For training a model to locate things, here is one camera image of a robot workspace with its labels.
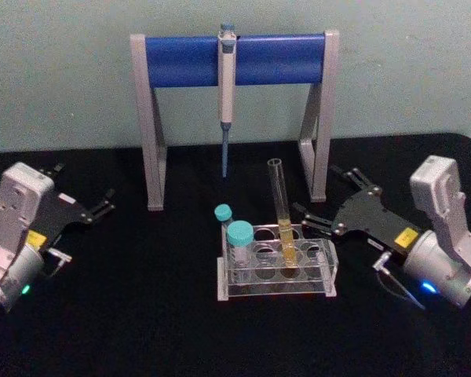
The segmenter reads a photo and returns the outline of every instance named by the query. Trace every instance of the light green wall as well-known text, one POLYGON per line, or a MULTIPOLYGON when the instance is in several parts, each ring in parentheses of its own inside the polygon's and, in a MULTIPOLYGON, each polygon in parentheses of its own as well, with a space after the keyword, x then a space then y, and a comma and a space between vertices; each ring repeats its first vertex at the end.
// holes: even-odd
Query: light green wall
MULTIPOLYGON (((471 132, 471 0, 0 2, 0 151, 138 145, 129 34, 341 32, 334 136, 471 132)), ((233 141, 295 138, 304 86, 237 90, 233 141)), ((172 145, 217 143, 215 88, 160 90, 172 145)))

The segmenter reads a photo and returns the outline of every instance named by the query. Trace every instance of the blue led light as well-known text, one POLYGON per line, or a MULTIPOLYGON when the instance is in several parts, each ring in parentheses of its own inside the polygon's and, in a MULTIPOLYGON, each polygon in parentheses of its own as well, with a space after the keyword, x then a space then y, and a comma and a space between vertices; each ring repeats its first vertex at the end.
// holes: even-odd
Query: blue led light
POLYGON ((421 285, 422 288, 426 289, 427 291, 431 292, 431 293, 437 293, 437 290, 435 287, 433 287, 430 283, 428 283, 427 281, 425 281, 424 283, 422 283, 421 285))

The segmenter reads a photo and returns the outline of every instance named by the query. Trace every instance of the black cloth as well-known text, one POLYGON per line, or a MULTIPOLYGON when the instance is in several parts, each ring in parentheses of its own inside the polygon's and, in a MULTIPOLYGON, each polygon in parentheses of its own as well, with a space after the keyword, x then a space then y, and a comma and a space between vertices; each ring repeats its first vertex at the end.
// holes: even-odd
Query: black cloth
MULTIPOLYGON (((66 164, 57 189, 91 207, 109 188, 117 209, 58 243, 73 256, 58 276, 38 279, 0 323, 0 376, 58 375, 471 375, 471 310, 461 311, 394 265, 427 307, 383 291, 365 240, 337 245, 336 298, 280 295, 217 301, 220 226, 275 221, 266 161, 283 160, 290 202, 333 218, 356 190, 329 174, 327 202, 311 204, 296 143, 170 148, 163 212, 146 208, 139 148, 0 154, 0 175, 16 161, 66 164)), ((430 155, 458 161, 471 231, 471 140, 455 134, 333 140, 330 163, 359 167, 387 208, 422 228, 409 177, 430 155)), ((301 220, 294 211, 292 221, 301 220)))

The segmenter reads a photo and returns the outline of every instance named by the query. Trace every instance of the test tube rack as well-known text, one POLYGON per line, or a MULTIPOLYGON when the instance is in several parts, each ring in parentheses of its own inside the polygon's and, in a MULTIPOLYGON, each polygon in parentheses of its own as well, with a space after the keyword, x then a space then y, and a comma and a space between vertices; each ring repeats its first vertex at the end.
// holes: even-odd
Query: test tube rack
POLYGON ((301 225, 292 225, 297 268, 287 268, 279 240, 278 225, 254 226, 246 262, 235 262, 233 248, 221 227, 223 256, 217 259, 218 301, 230 297, 323 293, 335 297, 338 259, 330 240, 306 239, 301 225))

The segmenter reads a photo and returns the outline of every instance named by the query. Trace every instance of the pipette stand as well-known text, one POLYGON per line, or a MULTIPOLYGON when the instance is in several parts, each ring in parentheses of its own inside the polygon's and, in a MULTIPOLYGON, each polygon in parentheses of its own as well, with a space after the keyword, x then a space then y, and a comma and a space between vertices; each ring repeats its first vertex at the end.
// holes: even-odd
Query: pipette stand
POLYGON ((335 246, 327 239, 305 239, 301 225, 293 225, 293 230, 298 266, 289 269, 284 263, 278 225, 254 226, 255 239, 259 240, 248 247, 247 260, 242 265, 235 263, 222 226, 223 256, 217 259, 218 301, 237 296, 297 293, 335 297, 338 269, 335 246))
MULTIPOLYGON (((333 30, 322 35, 249 35, 237 42, 236 85, 311 84, 298 146, 312 202, 326 200, 338 40, 333 30)), ((130 45, 148 209, 163 210, 166 143, 155 88, 216 86, 217 37, 131 35, 130 45)))

